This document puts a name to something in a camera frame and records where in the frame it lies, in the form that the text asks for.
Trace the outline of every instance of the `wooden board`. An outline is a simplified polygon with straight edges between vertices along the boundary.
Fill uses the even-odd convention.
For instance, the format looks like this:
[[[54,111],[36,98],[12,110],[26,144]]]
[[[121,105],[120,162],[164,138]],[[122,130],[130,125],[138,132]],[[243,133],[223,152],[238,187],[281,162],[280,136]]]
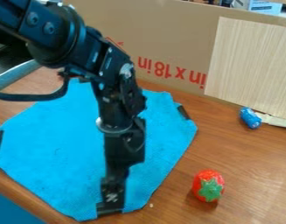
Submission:
[[[221,17],[205,94],[286,118],[286,27]]]

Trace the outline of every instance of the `blue toy car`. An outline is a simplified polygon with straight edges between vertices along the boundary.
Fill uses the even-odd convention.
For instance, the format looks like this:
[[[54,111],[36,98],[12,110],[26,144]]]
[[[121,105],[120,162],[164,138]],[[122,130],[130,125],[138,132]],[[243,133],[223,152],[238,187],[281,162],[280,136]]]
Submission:
[[[247,107],[241,109],[241,119],[252,130],[258,129],[262,124],[262,119],[251,108]]]

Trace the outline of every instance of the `red strawberry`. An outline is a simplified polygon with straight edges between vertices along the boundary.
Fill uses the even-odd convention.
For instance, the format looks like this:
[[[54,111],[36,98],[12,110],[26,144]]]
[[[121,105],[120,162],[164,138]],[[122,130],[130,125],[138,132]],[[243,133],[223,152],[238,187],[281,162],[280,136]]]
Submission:
[[[192,191],[201,201],[216,202],[225,191],[225,180],[216,171],[200,171],[193,179]]]

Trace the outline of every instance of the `wooden panel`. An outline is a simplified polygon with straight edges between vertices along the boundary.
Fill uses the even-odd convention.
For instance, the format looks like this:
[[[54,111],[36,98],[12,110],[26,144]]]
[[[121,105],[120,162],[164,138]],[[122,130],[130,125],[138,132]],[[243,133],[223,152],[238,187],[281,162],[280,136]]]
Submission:
[[[53,71],[41,69],[10,90],[46,93],[58,86],[57,81],[50,82],[53,79],[57,79]],[[199,131],[151,197],[153,207],[148,203],[141,211],[84,223],[286,224],[286,129],[263,125],[252,131],[239,120],[238,107],[146,81],[140,81],[140,85],[171,92],[175,101],[185,106]],[[0,101],[0,124],[29,105]],[[200,202],[191,194],[193,174],[206,168],[220,171],[226,180],[225,195],[218,205]],[[1,171],[0,192],[46,223],[74,223]]]
[[[221,17],[205,93],[286,118],[286,27]]]

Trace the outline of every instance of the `black cable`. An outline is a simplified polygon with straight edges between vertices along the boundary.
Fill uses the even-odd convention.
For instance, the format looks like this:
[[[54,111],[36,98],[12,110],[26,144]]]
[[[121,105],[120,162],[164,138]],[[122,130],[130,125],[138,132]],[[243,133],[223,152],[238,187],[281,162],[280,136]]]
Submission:
[[[52,94],[4,94],[0,93],[0,100],[8,102],[46,102],[58,99],[64,96],[68,89],[70,81],[68,73],[61,74],[64,77],[64,83],[57,91]]]

